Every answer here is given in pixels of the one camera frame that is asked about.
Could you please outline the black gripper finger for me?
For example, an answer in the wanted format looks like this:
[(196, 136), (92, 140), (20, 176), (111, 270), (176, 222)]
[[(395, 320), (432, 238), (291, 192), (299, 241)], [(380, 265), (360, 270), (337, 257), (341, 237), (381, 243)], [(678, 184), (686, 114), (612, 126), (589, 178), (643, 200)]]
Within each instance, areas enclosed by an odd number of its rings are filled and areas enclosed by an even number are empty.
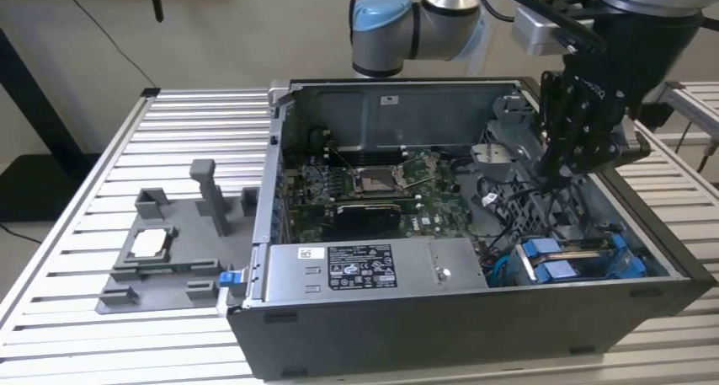
[(544, 190), (557, 190), (565, 186), (565, 177), (559, 170), (564, 165), (567, 153), (565, 98), (567, 85), (560, 72), (545, 71), (540, 84), (540, 115), (545, 132), (544, 154), (537, 166)]
[(618, 156), (612, 130), (624, 116), (624, 91), (583, 79), (563, 79), (565, 98), (565, 186), (576, 174), (593, 172)]

